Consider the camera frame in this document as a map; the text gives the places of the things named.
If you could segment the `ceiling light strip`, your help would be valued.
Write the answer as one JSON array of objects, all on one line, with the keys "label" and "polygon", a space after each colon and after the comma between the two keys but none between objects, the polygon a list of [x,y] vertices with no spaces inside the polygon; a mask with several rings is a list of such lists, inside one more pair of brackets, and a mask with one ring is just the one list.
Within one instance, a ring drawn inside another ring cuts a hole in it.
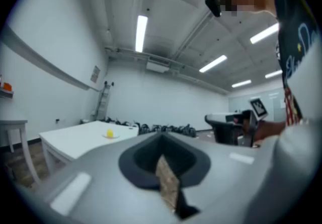
[{"label": "ceiling light strip", "polygon": [[250,38],[250,42],[252,44],[256,44],[259,41],[277,33],[279,31],[279,23],[276,23],[265,30],[261,31],[260,33],[254,35],[253,37]]},{"label": "ceiling light strip", "polygon": [[231,85],[231,87],[232,88],[238,88],[238,87],[245,86],[245,85],[248,85],[248,84],[251,84],[251,83],[252,83],[251,80],[246,80],[246,81],[242,81],[242,82],[233,84],[233,85]]},{"label": "ceiling light strip", "polygon": [[278,76],[278,75],[281,75],[282,74],[282,70],[277,70],[277,71],[274,71],[274,72],[271,72],[271,73],[268,73],[265,75],[265,78],[266,79],[269,79],[269,78],[272,78],[272,77],[275,77],[275,76]]},{"label": "ceiling light strip", "polygon": [[144,45],[145,32],[147,27],[148,17],[139,15],[137,18],[135,51],[142,52]]},{"label": "ceiling light strip", "polygon": [[212,62],[208,63],[207,65],[205,65],[201,69],[199,69],[199,71],[201,73],[205,73],[206,71],[208,71],[208,70],[212,69],[213,67],[219,65],[220,63],[224,62],[225,60],[227,60],[227,57],[225,55],[222,55],[222,56],[218,57],[217,59],[213,60]]}]

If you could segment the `person's right forearm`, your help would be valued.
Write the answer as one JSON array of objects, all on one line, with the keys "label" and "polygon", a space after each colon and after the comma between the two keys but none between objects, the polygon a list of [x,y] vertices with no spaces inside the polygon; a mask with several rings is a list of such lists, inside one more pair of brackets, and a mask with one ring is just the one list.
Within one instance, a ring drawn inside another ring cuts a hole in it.
[{"label": "person's right forearm", "polygon": [[254,140],[264,140],[270,136],[279,135],[285,129],[285,122],[260,121],[254,135]]}]

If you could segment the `row of black backpacks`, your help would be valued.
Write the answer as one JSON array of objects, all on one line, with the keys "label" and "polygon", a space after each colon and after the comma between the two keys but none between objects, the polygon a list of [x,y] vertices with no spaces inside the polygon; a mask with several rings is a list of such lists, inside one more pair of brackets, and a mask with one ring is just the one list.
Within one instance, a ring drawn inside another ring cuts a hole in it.
[{"label": "row of black backpacks", "polygon": [[152,132],[175,132],[178,134],[182,134],[185,136],[189,136],[192,138],[197,137],[196,129],[193,128],[190,124],[187,124],[186,126],[173,126],[173,125],[158,125],[154,124],[151,127],[149,127],[147,124],[140,124],[139,122],[130,123],[128,121],[120,122],[118,119],[113,120],[110,117],[107,119],[100,119],[101,122],[121,125],[121,126],[127,126],[127,127],[138,127],[138,134],[147,134]]}]

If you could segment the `ceiling air unit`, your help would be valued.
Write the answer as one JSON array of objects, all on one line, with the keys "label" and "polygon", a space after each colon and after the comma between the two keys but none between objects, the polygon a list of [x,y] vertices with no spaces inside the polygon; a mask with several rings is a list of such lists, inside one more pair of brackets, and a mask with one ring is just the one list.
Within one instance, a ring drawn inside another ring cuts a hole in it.
[{"label": "ceiling air unit", "polygon": [[149,57],[146,63],[146,69],[158,73],[164,73],[169,71],[170,63],[157,57]]}]

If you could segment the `wall poster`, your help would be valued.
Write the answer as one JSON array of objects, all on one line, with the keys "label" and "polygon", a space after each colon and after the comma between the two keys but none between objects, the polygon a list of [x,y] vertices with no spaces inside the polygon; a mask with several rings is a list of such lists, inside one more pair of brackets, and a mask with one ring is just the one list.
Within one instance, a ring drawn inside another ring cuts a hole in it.
[{"label": "wall poster", "polygon": [[91,75],[91,81],[93,83],[97,82],[99,74],[100,74],[100,69],[95,65],[95,67],[93,69],[93,72],[92,72],[92,75]]}]

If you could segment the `grey wall rail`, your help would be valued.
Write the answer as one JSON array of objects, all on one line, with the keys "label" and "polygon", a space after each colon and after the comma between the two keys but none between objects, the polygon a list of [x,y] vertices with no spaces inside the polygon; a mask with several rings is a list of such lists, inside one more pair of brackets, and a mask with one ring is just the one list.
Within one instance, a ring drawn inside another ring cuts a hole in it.
[{"label": "grey wall rail", "polygon": [[89,85],[78,81],[74,77],[66,74],[64,71],[47,61],[44,57],[39,55],[35,50],[27,45],[7,24],[4,24],[2,30],[0,31],[0,41],[2,41],[17,55],[47,72],[48,74],[83,90],[92,89],[96,92],[99,91],[96,88],[92,88]]}]

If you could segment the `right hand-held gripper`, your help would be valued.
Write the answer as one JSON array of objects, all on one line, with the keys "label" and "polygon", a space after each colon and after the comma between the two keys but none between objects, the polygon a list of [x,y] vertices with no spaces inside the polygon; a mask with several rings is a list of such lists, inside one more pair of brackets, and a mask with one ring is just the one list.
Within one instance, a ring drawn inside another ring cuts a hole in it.
[{"label": "right hand-held gripper", "polygon": [[250,140],[250,147],[254,145],[255,134],[259,127],[259,122],[268,116],[268,111],[260,97],[249,100],[250,109],[235,110],[235,125],[233,113],[215,113],[205,115],[205,122],[212,127],[215,141],[220,144],[238,144],[237,125],[241,126],[244,138]]}]

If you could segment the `black printed t-shirt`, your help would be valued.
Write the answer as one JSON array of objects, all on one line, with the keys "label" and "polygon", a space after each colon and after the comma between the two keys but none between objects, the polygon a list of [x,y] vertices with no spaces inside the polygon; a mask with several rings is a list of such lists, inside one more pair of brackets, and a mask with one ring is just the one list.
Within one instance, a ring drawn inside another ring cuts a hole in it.
[{"label": "black printed t-shirt", "polygon": [[286,125],[322,119],[322,33],[305,0],[274,0]]}]

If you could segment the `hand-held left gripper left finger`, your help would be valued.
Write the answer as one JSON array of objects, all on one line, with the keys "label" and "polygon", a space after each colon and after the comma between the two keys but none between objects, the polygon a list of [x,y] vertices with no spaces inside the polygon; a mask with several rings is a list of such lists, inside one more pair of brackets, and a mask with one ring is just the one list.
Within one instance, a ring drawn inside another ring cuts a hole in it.
[{"label": "hand-held left gripper left finger", "polygon": [[93,149],[55,172],[37,191],[18,186],[18,192],[45,223],[175,224],[160,194],[137,188],[119,168],[121,154],[147,137]]}]

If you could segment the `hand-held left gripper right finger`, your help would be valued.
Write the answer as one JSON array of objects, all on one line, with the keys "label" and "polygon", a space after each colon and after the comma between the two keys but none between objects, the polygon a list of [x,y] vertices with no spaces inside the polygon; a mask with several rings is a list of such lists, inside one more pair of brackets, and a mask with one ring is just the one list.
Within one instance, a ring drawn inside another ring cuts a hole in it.
[{"label": "hand-held left gripper right finger", "polygon": [[162,133],[160,151],[178,183],[176,209],[161,224],[273,222],[260,190],[276,140],[272,136],[261,148],[249,148]]}]

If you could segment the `folding ladder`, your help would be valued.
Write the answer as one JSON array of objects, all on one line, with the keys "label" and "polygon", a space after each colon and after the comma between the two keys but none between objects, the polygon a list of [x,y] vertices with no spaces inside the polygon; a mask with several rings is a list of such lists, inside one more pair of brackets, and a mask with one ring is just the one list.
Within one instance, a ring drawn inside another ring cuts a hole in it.
[{"label": "folding ladder", "polygon": [[104,82],[103,88],[100,91],[97,106],[95,109],[94,120],[105,120],[109,105],[111,90],[114,87],[114,82]]}]

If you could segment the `white side table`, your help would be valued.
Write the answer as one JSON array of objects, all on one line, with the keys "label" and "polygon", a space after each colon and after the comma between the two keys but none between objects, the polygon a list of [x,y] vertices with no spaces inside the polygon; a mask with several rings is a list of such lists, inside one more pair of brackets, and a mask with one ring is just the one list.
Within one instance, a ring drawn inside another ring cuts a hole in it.
[{"label": "white side table", "polygon": [[27,120],[0,120],[0,132],[6,132],[9,142],[9,147],[11,152],[14,152],[13,143],[11,140],[11,130],[19,130],[20,133],[20,141],[22,144],[24,158],[26,160],[27,167],[33,177],[33,180],[36,182],[37,185],[41,183],[41,180],[38,177],[36,169],[33,165],[32,158],[30,155],[28,141],[26,138],[26,123]]}]

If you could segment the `white low table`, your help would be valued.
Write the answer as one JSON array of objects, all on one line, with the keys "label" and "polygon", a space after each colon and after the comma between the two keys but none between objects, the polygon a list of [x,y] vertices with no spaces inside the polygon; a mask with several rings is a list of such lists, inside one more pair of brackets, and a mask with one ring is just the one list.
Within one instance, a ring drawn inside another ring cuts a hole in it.
[{"label": "white low table", "polygon": [[[108,129],[113,130],[114,136],[119,136],[119,138],[107,139],[102,137],[103,134],[106,135]],[[56,160],[68,164],[97,147],[136,137],[138,136],[138,127],[129,129],[127,126],[93,121],[42,132],[39,136],[45,162],[51,175],[56,171]]]}]

